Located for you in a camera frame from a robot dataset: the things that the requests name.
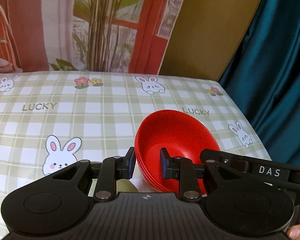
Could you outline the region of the red plastic bowl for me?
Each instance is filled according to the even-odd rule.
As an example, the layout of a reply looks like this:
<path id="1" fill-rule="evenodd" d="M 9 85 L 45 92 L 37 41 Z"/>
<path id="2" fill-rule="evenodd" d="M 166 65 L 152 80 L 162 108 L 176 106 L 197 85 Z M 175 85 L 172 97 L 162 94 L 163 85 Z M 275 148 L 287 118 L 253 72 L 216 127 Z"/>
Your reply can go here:
<path id="1" fill-rule="evenodd" d="M 212 133 L 196 118 L 175 110 L 165 109 L 148 115 L 140 124 L 134 148 L 140 153 L 166 148 L 183 154 L 200 156 L 204 149 L 220 150 Z"/>

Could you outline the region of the stacked red bowls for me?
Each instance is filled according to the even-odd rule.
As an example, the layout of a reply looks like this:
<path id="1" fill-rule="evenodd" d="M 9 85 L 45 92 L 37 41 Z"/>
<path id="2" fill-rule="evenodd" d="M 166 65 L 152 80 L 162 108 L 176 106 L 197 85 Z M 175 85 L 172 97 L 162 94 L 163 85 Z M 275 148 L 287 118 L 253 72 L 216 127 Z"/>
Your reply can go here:
<path id="1" fill-rule="evenodd" d="M 140 153 L 137 149 L 135 149 L 135 155 L 142 172 L 142 176 L 151 187 L 159 192 L 174 192 L 177 195 L 179 194 L 178 181 L 174 179 L 165 179 L 161 175 L 160 156 L 158 149 L 155 149 L 154 152 L 148 151 L 147 153 Z M 195 156 L 190 152 L 183 154 L 180 151 L 173 150 L 172 153 L 170 153 L 170 156 L 185 157 L 191 159 L 194 164 L 202 164 L 199 159 L 199 155 Z M 205 195 L 206 191 L 203 185 L 203 180 L 198 179 L 198 183 L 201 194 Z"/>

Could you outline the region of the checkered rabbit tablecloth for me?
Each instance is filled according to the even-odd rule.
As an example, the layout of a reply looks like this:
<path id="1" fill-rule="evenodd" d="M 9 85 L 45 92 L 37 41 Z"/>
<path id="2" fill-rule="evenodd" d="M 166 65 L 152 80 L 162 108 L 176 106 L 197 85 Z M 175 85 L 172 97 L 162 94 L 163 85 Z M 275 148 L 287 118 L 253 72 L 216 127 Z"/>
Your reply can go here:
<path id="1" fill-rule="evenodd" d="M 0 206 L 5 196 L 42 178 L 45 141 L 79 137 L 77 160 L 124 155 L 142 120 L 173 109 L 199 120 L 221 150 L 268 159 L 245 116 L 215 81 L 98 72 L 0 74 Z M 0 239 L 7 233 L 0 214 Z"/>

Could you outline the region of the teal curtain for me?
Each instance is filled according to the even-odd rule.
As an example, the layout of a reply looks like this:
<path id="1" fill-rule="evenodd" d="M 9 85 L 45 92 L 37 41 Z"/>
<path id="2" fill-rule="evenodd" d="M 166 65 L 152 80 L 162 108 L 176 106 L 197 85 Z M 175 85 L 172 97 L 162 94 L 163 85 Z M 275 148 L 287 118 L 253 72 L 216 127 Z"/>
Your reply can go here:
<path id="1" fill-rule="evenodd" d="M 300 0 L 261 0 L 220 78 L 273 161 L 300 166 Z"/>

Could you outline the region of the printed chair backdrop curtain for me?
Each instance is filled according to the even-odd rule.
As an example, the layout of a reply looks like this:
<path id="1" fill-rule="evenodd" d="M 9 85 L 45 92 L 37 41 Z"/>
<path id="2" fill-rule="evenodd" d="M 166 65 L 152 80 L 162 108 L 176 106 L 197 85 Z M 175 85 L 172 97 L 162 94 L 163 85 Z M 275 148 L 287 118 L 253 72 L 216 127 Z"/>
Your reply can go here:
<path id="1" fill-rule="evenodd" d="M 183 0 L 0 0 L 0 73 L 158 74 Z"/>

